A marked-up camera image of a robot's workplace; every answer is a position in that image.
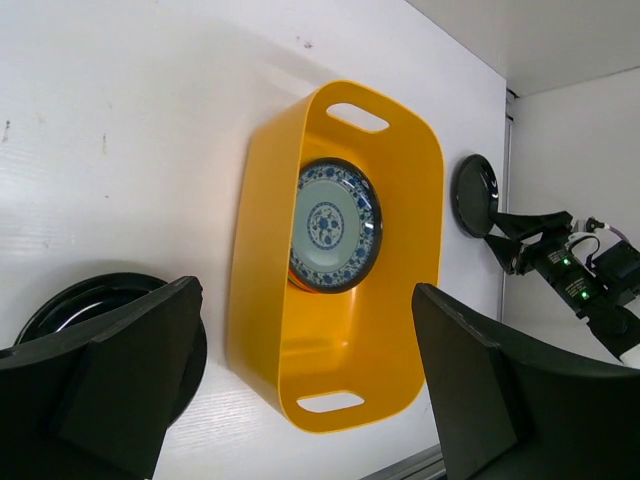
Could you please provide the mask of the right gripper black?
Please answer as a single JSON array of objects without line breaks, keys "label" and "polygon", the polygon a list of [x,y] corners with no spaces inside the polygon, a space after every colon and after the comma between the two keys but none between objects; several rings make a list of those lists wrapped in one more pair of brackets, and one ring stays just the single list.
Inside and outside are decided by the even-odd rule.
[{"label": "right gripper black", "polygon": [[536,271],[567,305],[587,305],[600,296],[600,283],[566,247],[573,217],[566,211],[545,215],[495,213],[506,235],[483,238],[509,275]]}]

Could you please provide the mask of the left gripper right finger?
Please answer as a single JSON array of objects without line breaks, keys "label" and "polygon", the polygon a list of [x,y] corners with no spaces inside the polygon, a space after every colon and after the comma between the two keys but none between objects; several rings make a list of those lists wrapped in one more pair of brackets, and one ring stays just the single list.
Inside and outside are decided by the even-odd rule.
[{"label": "left gripper right finger", "polygon": [[451,479],[635,479],[639,373],[577,355],[419,283],[412,313]]}]

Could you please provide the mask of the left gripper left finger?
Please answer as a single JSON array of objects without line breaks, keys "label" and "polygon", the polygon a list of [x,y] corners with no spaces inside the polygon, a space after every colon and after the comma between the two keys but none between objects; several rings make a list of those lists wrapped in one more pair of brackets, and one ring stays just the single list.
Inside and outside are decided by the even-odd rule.
[{"label": "left gripper left finger", "polygon": [[179,278],[1,353],[5,479],[149,479],[198,325],[202,287]]}]

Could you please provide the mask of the black plate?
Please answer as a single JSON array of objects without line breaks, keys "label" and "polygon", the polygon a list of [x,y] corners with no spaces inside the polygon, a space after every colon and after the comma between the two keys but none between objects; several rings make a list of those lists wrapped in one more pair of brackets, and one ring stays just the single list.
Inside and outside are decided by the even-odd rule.
[{"label": "black plate", "polygon": [[491,232],[499,190],[495,172],[484,156],[471,154],[458,163],[451,179],[450,196],[454,219],[468,236],[483,238]]},{"label": "black plate", "polygon": [[[142,273],[116,272],[80,281],[53,296],[27,321],[15,343],[26,343],[59,332],[125,306],[166,282]],[[198,325],[183,371],[170,422],[175,423],[193,400],[202,381],[207,359],[207,338]]]}]

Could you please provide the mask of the blue patterned plate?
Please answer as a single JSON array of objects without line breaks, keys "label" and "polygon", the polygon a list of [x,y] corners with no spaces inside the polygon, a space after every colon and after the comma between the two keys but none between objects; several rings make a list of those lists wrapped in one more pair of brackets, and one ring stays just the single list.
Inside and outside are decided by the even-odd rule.
[{"label": "blue patterned plate", "polygon": [[364,172],[336,157],[298,176],[289,270],[315,293],[338,294],[371,272],[383,238],[379,197]]}]

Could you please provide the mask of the orange plate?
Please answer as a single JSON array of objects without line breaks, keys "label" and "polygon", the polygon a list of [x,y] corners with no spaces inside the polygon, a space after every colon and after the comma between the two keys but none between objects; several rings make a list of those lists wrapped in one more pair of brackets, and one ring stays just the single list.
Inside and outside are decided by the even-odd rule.
[{"label": "orange plate", "polygon": [[301,289],[303,291],[315,293],[315,290],[313,288],[309,287],[308,285],[306,285],[304,282],[300,281],[292,270],[288,271],[288,280],[294,286],[296,286],[297,288],[299,288],[299,289]]}]

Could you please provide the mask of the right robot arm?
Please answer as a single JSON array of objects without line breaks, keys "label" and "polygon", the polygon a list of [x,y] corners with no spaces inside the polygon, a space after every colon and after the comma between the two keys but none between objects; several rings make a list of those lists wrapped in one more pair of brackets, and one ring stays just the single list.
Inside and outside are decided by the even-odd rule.
[{"label": "right robot arm", "polygon": [[627,367],[639,367],[639,317],[626,308],[639,297],[637,249],[620,238],[604,253],[580,260],[574,248],[612,228],[593,217],[574,221],[566,211],[490,213],[488,219],[504,235],[487,234],[483,240],[507,274],[540,274],[609,353]]}]

